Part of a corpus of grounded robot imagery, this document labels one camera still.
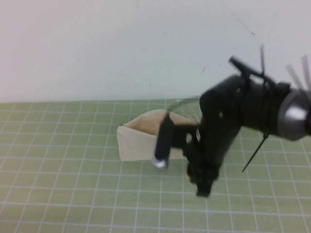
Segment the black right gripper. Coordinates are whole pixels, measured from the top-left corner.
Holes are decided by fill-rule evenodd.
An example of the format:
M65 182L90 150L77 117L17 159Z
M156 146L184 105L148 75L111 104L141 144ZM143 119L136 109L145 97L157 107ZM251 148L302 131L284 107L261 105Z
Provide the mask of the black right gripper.
M224 158L241 129L240 104L246 80L233 75L202 94L202 118L196 132L196 147L185 147L187 175L197 186L198 197L209 197L219 177Z

